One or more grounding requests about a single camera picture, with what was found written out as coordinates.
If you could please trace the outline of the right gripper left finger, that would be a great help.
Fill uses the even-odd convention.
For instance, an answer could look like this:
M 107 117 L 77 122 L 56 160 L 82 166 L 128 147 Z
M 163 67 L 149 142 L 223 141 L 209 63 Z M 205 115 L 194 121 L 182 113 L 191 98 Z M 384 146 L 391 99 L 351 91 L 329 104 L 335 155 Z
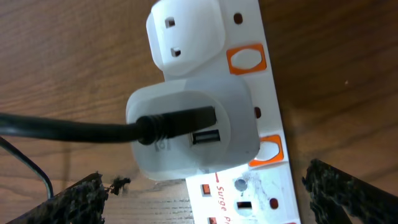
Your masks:
M 130 178 L 117 176 L 105 187 L 95 172 L 7 224 L 104 224 L 109 195 L 119 195 L 130 183 Z

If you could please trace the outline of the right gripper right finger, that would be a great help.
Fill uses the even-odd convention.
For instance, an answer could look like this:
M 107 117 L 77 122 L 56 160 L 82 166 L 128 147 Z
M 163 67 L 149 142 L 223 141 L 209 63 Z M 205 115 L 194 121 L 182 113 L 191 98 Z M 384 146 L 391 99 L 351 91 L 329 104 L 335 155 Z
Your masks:
M 349 218 L 356 217 L 366 224 L 397 224 L 395 195 L 321 160 L 310 161 L 302 182 L 317 223 L 351 223 Z

